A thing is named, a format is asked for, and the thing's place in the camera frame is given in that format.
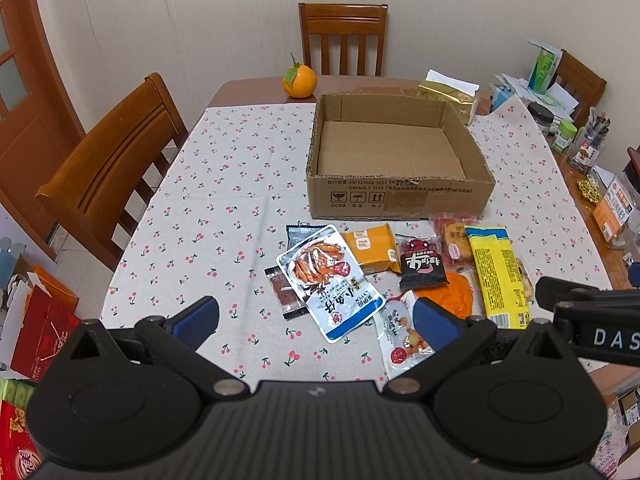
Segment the white cat snack bag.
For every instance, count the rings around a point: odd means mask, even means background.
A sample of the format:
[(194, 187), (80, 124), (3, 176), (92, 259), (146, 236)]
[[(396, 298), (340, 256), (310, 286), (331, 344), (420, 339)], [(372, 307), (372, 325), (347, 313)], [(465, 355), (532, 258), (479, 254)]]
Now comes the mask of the white cat snack bag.
[(385, 306), (373, 315), (388, 380), (434, 354), (434, 349), (413, 325), (412, 312), (417, 299), (414, 292), (405, 292), (387, 300)]

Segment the black lid glass jar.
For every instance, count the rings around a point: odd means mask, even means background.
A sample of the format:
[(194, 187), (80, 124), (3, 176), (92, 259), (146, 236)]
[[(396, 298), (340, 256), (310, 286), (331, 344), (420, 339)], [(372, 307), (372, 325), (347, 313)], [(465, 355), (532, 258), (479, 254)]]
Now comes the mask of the black lid glass jar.
[(527, 104), (527, 110), (532, 115), (534, 122), (536, 122), (538, 129), (544, 136), (548, 136), (551, 131), (551, 126), (554, 121), (554, 115), (548, 110), (547, 107), (537, 103), (529, 102)]

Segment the glass jar with pens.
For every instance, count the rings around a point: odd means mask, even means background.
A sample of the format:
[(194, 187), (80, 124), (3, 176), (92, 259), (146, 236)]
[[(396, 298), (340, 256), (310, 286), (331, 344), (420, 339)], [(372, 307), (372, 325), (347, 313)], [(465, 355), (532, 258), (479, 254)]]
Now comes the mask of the glass jar with pens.
[(590, 107), (586, 124), (578, 130), (578, 136), (570, 147), (568, 162), (582, 174), (588, 174), (603, 151), (603, 145), (610, 131), (611, 119)]

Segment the orange foil snack bag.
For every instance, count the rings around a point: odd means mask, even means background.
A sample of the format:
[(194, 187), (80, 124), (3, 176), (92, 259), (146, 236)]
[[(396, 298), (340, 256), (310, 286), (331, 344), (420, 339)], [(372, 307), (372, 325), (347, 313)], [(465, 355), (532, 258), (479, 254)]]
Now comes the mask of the orange foil snack bag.
[(446, 272), (447, 283), (419, 288), (418, 298), (427, 298), (464, 320), (473, 313), (474, 296), (468, 279), (456, 272)]

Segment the dark brown jerky packet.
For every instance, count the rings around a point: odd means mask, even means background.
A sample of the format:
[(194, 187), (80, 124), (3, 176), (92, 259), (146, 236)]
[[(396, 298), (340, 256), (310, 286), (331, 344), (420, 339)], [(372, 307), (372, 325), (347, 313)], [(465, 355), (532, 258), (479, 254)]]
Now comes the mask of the dark brown jerky packet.
[(308, 313), (306, 304), (299, 300), (291, 284), (278, 266), (270, 266), (265, 270), (265, 274), (277, 296), (277, 300), (280, 302), (282, 315), (286, 320), (299, 318)]

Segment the green lid bottle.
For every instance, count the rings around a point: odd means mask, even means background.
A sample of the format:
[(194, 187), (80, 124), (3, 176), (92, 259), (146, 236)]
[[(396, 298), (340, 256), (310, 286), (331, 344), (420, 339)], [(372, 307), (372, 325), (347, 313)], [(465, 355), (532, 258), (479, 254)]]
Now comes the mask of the green lid bottle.
[(556, 129), (555, 137), (552, 143), (552, 150), (563, 154), (573, 143), (577, 134), (575, 125), (567, 119), (561, 119)]

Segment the far wooden chair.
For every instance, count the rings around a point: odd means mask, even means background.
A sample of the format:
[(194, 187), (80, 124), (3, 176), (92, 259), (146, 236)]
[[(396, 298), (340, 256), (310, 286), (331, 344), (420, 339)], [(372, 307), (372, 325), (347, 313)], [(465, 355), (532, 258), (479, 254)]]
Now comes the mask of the far wooden chair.
[(312, 66), (311, 38), (320, 41), (320, 73), (331, 73), (331, 39), (340, 40), (340, 62), (338, 73), (349, 74), (350, 40), (356, 40), (356, 75), (367, 75), (367, 52), (369, 39), (374, 38), (374, 76), (381, 77), (384, 65), (385, 39), (388, 5), (364, 3), (312, 3), (298, 4), (300, 39), (304, 63)]

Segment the cherry print tablecloth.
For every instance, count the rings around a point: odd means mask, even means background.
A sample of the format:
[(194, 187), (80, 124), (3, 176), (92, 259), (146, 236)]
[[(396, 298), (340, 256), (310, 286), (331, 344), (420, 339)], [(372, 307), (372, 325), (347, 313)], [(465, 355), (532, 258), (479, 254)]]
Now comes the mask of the cherry print tablecloth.
[[(305, 166), (314, 107), (206, 110), (153, 196), (106, 293), (101, 320), (169, 318), (204, 296), (220, 307), (201, 354), (249, 385), (387, 375), (372, 322), (330, 344), (311, 316), (286, 320), (266, 270), (291, 224), (310, 222)], [(480, 223), (502, 226), (528, 276), (610, 286), (596, 245), (525, 106), (473, 120), (496, 184)]]

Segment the gold tissue pack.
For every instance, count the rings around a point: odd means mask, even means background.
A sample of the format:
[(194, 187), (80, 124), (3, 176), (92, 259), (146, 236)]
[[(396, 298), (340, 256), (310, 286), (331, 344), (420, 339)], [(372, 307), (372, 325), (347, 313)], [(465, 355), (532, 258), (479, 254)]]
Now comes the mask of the gold tissue pack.
[(424, 81), (418, 85), (420, 96), (449, 103), (466, 126), (474, 118), (478, 92), (480, 92), (479, 84), (451, 78), (437, 70), (429, 70)]

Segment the light blue box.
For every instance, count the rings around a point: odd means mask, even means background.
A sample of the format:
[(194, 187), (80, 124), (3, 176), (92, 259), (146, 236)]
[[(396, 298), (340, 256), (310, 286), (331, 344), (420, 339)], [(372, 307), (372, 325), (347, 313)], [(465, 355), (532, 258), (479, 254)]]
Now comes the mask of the light blue box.
[(498, 84), (498, 86), (494, 86), (494, 93), (491, 96), (490, 111), (494, 112), (495, 110), (498, 110), (498, 108), (510, 99), (511, 96), (513, 96), (513, 89), (510, 86), (506, 86), (505, 84)]

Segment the wooden chair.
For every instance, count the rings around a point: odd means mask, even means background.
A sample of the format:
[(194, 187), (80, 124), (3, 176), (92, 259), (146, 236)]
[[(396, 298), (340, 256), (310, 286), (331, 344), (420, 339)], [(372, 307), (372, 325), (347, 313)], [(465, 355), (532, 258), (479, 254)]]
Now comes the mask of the wooden chair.
[(356, 75), (367, 75), (367, 52), (369, 39), (374, 38), (374, 76), (381, 77), (384, 65), (385, 39), (388, 5), (364, 3), (312, 3), (298, 4), (300, 39), (304, 63), (312, 66), (311, 38), (320, 41), (320, 73), (331, 73), (331, 39), (340, 40), (340, 62), (338, 73), (349, 74), (350, 40), (356, 40)]
[(577, 128), (584, 126), (590, 110), (599, 104), (603, 96), (606, 80), (563, 49), (552, 81), (577, 100), (578, 104), (570, 117)]
[(163, 150), (183, 146), (189, 135), (158, 73), (122, 99), (79, 142), (36, 199), (56, 222), (104, 266), (115, 270), (124, 252), (113, 240), (117, 228), (134, 234), (137, 220), (126, 211), (136, 194), (148, 204), (154, 191), (144, 174), (170, 167)]

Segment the right wooden chair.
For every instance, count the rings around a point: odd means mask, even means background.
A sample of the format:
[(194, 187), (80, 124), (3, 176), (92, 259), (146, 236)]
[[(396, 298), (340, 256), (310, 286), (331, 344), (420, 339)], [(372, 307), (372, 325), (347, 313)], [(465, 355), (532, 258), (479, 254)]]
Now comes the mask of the right wooden chair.
[(552, 81), (577, 100), (578, 104), (570, 117), (577, 128), (584, 126), (590, 110), (599, 104), (603, 96), (606, 80), (563, 49)]

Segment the white blue fish snack bag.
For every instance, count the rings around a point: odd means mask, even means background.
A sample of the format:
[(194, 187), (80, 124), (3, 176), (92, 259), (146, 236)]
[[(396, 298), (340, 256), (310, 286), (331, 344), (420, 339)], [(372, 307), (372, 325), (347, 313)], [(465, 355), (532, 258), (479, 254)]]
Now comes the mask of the white blue fish snack bag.
[(277, 265), (330, 344), (370, 320), (385, 304), (332, 224), (282, 252)]

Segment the red gift bag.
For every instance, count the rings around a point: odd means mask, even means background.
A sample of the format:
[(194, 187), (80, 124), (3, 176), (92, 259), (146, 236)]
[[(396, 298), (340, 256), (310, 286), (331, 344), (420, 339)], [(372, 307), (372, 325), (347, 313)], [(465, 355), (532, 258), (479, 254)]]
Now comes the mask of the red gift bag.
[(11, 360), (11, 370), (39, 382), (58, 352), (79, 325), (78, 298), (35, 286), (27, 296), (23, 324)]

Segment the white papers pile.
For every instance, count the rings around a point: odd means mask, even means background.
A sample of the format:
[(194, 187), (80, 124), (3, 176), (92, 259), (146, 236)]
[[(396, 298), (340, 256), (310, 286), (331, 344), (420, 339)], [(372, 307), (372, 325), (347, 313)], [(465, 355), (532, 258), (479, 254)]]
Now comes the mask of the white papers pile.
[(537, 92), (528, 88), (528, 81), (524, 78), (515, 78), (506, 74), (496, 76), (500, 84), (505, 84), (521, 100), (536, 102), (555, 116), (561, 119), (573, 120), (573, 115), (578, 109), (578, 101), (571, 96), (557, 82), (545, 92)]

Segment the orange fruit with leaf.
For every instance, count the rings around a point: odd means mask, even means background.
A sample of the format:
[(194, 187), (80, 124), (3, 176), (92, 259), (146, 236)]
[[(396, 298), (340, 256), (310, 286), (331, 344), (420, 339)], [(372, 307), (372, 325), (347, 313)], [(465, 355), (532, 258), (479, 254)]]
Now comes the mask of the orange fruit with leaf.
[(285, 71), (282, 78), (282, 88), (292, 99), (308, 99), (314, 95), (317, 88), (317, 75), (309, 66), (299, 63), (291, 55), (292, 65)]

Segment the green white carton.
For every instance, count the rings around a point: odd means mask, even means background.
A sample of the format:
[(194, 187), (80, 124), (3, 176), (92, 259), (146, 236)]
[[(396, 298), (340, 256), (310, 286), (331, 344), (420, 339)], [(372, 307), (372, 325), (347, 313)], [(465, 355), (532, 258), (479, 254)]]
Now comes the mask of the green white carton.
[(527, 87), (533, 92), (544, 94), (547, 92), (552, 78), (560, 65), (563, 51), (534, 38), (527, 38), (526, 42), (538, 49), (534, 67), (529, 74)]

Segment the orange square snack packet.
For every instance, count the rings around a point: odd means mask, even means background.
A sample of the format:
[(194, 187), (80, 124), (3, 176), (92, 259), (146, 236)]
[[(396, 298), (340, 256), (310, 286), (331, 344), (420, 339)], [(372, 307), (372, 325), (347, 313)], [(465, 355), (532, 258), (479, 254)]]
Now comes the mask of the orange square snack packet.
[(342, 234), (364, 274), (394, 272), (399, 274), (401, 266), (396, 240), (388, 223), (360, 231)]

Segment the black red snack packet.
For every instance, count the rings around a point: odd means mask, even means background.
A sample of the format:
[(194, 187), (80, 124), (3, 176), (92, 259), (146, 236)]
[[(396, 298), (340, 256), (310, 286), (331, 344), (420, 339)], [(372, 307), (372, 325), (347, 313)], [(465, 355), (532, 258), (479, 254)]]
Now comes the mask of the black red snack packet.
[(448, 283), (440, 243), (437, 237), (401, 235), (398, 242), (400, 261), (399, 288), (431, 288)]

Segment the gold ornament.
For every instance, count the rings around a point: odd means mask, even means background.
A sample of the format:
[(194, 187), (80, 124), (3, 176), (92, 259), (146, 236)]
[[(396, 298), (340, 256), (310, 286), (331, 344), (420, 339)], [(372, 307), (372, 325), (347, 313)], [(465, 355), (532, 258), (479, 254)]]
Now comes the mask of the gold ornament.
[(591, 174), (588, 174), (588, 176), (579, 179), (576, 182), (576, 185), (580, 196), (582, 196), (582, 198), (587, 202), (592, 203), (593, 205), (597, 205), (597, 203), (602, 200), (602, 193), (600, 191), (597, 179)]

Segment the left wooden chair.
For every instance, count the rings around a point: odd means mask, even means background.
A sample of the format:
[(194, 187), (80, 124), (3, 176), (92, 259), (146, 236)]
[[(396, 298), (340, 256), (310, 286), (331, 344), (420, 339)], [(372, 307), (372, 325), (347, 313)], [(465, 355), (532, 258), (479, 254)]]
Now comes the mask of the left wooden chair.
[(113, 240), (117, 228), (134, 234), (137, 220), (126, 211), (136, 194), (148, 204), (154, 191), (144, 174), (170, 167), (163, 150), (183, 146), (189, 135), (158, 73), (122, 99), (79, 142), (36, 199), (56, 222), (104, 266), (115, 270), (124, 252)]

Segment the yellow blue biscuit pack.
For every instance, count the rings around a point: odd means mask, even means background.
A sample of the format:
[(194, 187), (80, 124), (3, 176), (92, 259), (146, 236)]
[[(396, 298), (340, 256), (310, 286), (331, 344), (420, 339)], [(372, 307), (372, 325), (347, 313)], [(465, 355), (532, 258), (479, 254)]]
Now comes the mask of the yellow blue biscuit pack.
[(498, 328), (525, 330), (530, 321), (518, 263), (505, 228), (465, 226), (486, 316)]

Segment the open cardboard box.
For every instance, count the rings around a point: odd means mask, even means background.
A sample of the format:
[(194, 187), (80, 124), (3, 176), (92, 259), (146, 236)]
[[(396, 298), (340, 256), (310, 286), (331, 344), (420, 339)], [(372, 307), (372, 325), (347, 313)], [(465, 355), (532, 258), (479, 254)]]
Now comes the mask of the open cardboard box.
[(306, 165), (315, 219), (477, 217), (496, 185), (454, 108), (399, 94), (325, 94)]

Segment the wooden door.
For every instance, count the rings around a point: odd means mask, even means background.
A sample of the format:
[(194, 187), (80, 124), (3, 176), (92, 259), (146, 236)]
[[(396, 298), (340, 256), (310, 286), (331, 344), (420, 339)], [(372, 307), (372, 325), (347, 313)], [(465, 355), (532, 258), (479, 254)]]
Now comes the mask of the wooden door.
[(55, 218), (36, 200), (84, 135), (37, 0), (1, 0), (1, 203), (47, 257)]

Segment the orange white medicine box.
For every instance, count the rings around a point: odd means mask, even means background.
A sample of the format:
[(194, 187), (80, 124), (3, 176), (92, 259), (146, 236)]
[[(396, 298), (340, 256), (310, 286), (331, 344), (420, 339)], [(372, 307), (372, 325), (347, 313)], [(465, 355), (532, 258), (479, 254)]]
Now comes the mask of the orange white medicine box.
[(622, 235), (635, 209), (629, 188), (618, 177), (614, 177), (592, 213), (606, 244), (612, 247), (624, 244)]

